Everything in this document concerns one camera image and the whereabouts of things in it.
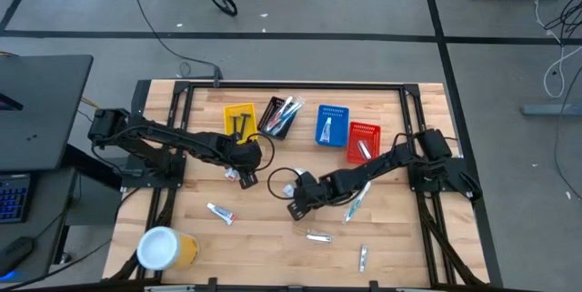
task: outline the black clamp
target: black clamp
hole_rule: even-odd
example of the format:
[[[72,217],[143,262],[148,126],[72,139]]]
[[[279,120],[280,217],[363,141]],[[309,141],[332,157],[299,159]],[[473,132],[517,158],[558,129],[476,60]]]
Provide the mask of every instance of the black clamp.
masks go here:
[[[370,281],[370,292],[380,292],[378,281]]]
[[[207,292],[216,292],[216,286],[218,285],[218,278],[210,277],[208,279],[208,287],[206,288]]]

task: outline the paper cup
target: paper cup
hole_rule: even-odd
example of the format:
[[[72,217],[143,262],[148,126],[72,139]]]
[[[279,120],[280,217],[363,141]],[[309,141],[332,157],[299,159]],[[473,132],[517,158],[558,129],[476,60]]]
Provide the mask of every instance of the paper cup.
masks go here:
[[[150,270],[187,269],[198,256],[194,237],[168,227],[154,227],[142,236],[137,246],[139,263]]]

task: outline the small silver object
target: small silver object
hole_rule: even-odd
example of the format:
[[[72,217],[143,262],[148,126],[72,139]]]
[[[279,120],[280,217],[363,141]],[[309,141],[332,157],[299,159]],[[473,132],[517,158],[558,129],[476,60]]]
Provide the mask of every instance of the small silver object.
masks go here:
[[[310,232],[310,231],[307,231],[306,238],[308,240],[317,241],[317,242],[326,242],[326,243],[331,243],[331,241],[333,239],[328,234],[322,234],[322,233],[316,233],[316,232]]]
[[[366,260],[367,260],[367,245],[362,245],[360,249],[360,273],[364,273],[364,269],[366,269]]]
[[[366,142],[362,140],[357,141],[357,147],[360,149],[360,154],[362,154],[362,157],[365,160],[370,160],[372,158],[372,155],[370,155],[370,152],[367,150]]]

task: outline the gray floor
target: gray floor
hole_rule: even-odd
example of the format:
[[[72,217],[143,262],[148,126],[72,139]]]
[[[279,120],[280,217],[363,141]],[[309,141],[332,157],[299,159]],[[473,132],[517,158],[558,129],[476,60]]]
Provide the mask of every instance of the gray floor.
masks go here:
[[[532,0],[436,1],[446,35],[544,36],[535,23]],[[0,13],[10,2],[0,0]],[[241,14],[232,19],[218,13],[209,0],[143,0],[156,29],[164,31],[434,34],[426,0],[236,2]],[[553,18],[566,2],[542,1],[542,18]],[[134,0],[23,0],[8,29],[145,31],[147,27]],[[445,81],[434,44],[276,40],[171,40],[168,44],[185,55],[216,62],[229,79]],[[524,103],[547,101],[541,77],[556,60],[557,47],[448,48],[505,285],[577,290],[582,285],[582,208],[580,201],[568,200],[554,167],[555,121],[524,118],[518,111]],[[136,80],[174,77],[179,64],[155,40],[0,38],[0,49],[20,55],[93,55],[85,96],[100,106],[129,107]],[[581,65],[580,56],[567,62],[568,82]],[[196,74],[209,74],[206,67],[192,67]],[[582,86],[575,88],[573,100],[581,92]],[[582,168],[577,163],[582,143],[576,134],[580,121],[568,119],[563,124],[560,159],[571,182],[582,190]],[[86,119],[78,117],[70,139],[85,151],[87,129]],[[111,235],[112,225],[72,230],[67,250],[84,254]],[[105,258],[103,250],[39,286],[96,281]]]

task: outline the black cable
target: black cable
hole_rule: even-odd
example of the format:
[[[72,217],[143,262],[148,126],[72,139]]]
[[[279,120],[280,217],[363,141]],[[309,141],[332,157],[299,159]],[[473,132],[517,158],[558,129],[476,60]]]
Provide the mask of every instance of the black cable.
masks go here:
[[[566,102],[567,102],[568,97],[570,96],[570,92],[572,92],[572,87],[574,86],[574,83],[576,82],[576,80],[580,76],[580,73],[582,73],[582,66],[580,67],[580,69],[578,69],[576,75],[574,76],[574,79],[572,79],[572,83],[570,83],[570,86],[567,89],[566,96],[564,96],[564,102],[562,103],[562,107],[560,109],[560,114],[557,117],[556,140],[554,142],[554,162],[556,163],[557,173],[560,175],[560,177],[562,177],[562,180],[564,181],[564,183],[566,183],[566,185],[570,188],[570,190],[577,196],[578,200],[582,199],[582,196],[580,196],[580,194],[576,191],[575,188],[572,187],[570,182],[568,182],[568,180],[564,176],[564,173],[562,172],[562,168],[560,167],[560,163],[557,159],[557,147],[558,147],[559,138],[560,138],[560,126],[562,123],[562,116],[564,115],[564,108],[566,107]]]
[[[549,21],[544,26],[546,30],[549,30],[559,25],[562,25],[560,27],[560,37],[559,37],[562,46],[564,46],[567,43],[565,39],[566,40],[569,39],[574,34],[574,32],[582,25],[582,19],[580,19],[580,16],[582,15],[582,0],[580,0],[577,5],[573,5],[572,7],[570,7],[574,3],[574,1],[575,0],[568,1],[568,3],[562,9],[560,16]],[[574,19],[572,19],[571,21],[568,21],[568,19],[570,19],[574,15],[576,15],[576,17],[574,17]]]
[[[274,196],[276,198],[278,198],[279,200],[293,200],[293,197],[285,197],[285,196],[278,196],[275,194],[275,192],[273,192],[273,189],[271,188],[271,178],[273,177],[274,174],[283,171],[283,170],[288,170],[290,172],[293,172],[295,175],[297,175],[297,178],[299,179],[299,182],[301,182],[301,175],[299,175],[299,173],[297,173],[295,171],[295,169],[293,168],[289,168],[289,167],[280,167],[275,169],[271,175],[269,175],[269,177],[266,179],[266,188],[268,188],[269,193],[271,194],[271,196]]]
[[[186,61],[182,61],[178,66],[178,74],[181,78],[186,78],[192,73],[192,67]]]
[[[0,56],[20,56],[20,55],[15,55],[13,53],[6,52],[6,51],[0,51]]]
[[[133,191],[129,192],[127,194],[127,196],[125,196],[124,198],[121,199],[121,202],[119,203],[119,206],[117,206],[117,210],[115,212],[115,218],[117,218],[117,214],[119,214],[119,209],[121,209],[121,206],[124,204],[124,202],[130,198],[135,192],[139,191],[141,187],[136,187]]]
[[[93,154],[93,156],[95,156],[97,159],[101,160],[101,162],[104,162],[107,165],[111,166],[112,168],[116,169],[118,175],[120,175],[120,176],[123,175],[121,168],[119,168],[119,166],[117,166],[116,164],[109,162],[109,161],[103,159],[100,155],[98,155],[97,152],[95,151],[95,147],[96,146],[91,146],[91,153]]]
[[[260,168],[257,168],[257,169],[255,169],[255,171],[261,171],[261,170],[264,170],[264,169],[266,169],[267,167],[271,166],[271,163],[273,163],[273,159],[275,159],[275,144],[273,143],[273,140],[271,140],[271,138],[270,138],[269,136],[267,136],[267,135],[265,135],[265,134],[263,134],[263,133],[254,133],[254,134],[251,134],[251,135],[249,135],[249,136],[246,138],[246,142],[247,142],[247,143],[248,143],[248,142],[250,142],[250,140],[251,140],[251,137],[253,137],[253,136],[262,136],[262,137],[266,138],[266,140],[267,140],[267,141],[269,141],[269,143],[271,144],[271,150],[272,150],[272,151],[271,151],[271,158],[270,158],[270,159],[269,159],[269,161],[266,163],[266,165],[264,165],[264,166],[262,166],[262,167],[260,167]]]
[[[210,65],[214,68],[214,76],[215,77],[222,77],[222,71],[220,70],[220,67],[218,65],[215,65],[211,62],[208,61],[204,61],[204,60],[198,60],[198,59],[194,59],[188,56],[184,56],[184,55],[180,55],[178,53],[176,53],[175,51],[173,51],[171,48],[169,48],[164,41],[162,41],[162,38],[157,34],[157,32],[155,31],[154,27],[152,26],[152,24],[149,22],[149,20],[147,19],[146,16],[146,12],[144,12],[144,8],[142,7],[142,4],[139,0],[135,0],[137,2],[137,6],[139,7],[139,11],[142,13],[142,17],[144,18],[145,22],[147,23],[147,25],[149,26],[149,28],[152,30],[152,33],[156,36],[157,41],[164,47],[165,50],[167,50],[167,52],[171,53],[172,55],[175,55],[177,57],[180,57],[182,59],[185,60],[190,60],[190,61],[194,61],[198,64],[203,64],[203,65]]]
[[[82,188],[83,182],[81,181],[81,176],[78,175],[78,174],[77,174],[77,181],[76,181],[76,183],[79,186],[79,198],[70,207],[74,207],[74,206],[78,205],[79,202],[81,202],[81,199],[83,198],[83,188]],[[43,235],[48,230],[48,228],[51,227],[55,223],[55,221],[58,218],[60,218],[62,215],[64,215],[65,212],[68,210],[68,208],[69,208],[69,206],[66,206],[63,211],[61,211],[58,215],[56,215],[55,218],[53,218],[53,220],[51,220],[51,222],[48,223],[48,225],[45,226],[45,228],[43,228],[40,232],[38,232],[38,234],[36,234],[36,236],[35,236],[35,240],[37,240],[41,235]]]
[[[85,118],[87,118],[87,120],[93,124],[93,120],[91,120],[91,117],[89,117],[86,113],[84,113],[83,111],[77,109],[76,112],[78,112],[79,114],[81,114],[81,116],[84,116]]]

